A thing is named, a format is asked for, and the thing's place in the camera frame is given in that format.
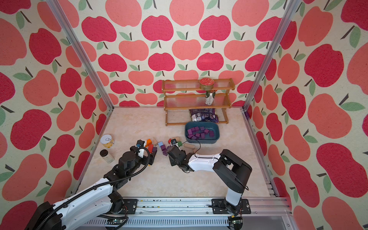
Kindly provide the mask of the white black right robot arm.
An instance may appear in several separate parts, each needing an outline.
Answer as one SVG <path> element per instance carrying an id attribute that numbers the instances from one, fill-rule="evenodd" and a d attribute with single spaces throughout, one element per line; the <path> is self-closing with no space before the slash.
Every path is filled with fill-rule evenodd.
<path id="1" fill-rule="evenodd" d="M 242 195 L 252 173 L 252 167 L 228 149 L 214 155 L 187 154 L 173 144 L 166 150 L 171 166 L 178 166 L 183 172 L 213 172 L 228 187 L 227 194 L 217 208 L 238 215 L 242 208 Z"/>

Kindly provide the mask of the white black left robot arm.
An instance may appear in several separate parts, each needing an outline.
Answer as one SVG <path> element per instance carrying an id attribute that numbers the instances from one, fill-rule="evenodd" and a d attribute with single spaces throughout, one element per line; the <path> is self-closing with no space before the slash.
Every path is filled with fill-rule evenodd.
<path id="1" fill-rule="evenodd" d="M 137 200 L 124 199 L 118 190 L 131 178 L 154 163 L 156 147 L 138 140 L 130 147 L 103 178 L 92 186 L 62 201 L 41 204 L 26 226 L 27 230 L 75 230 L 95 218 L 116 218 L 121 214 L 124 223 L 134 214 Z"/>

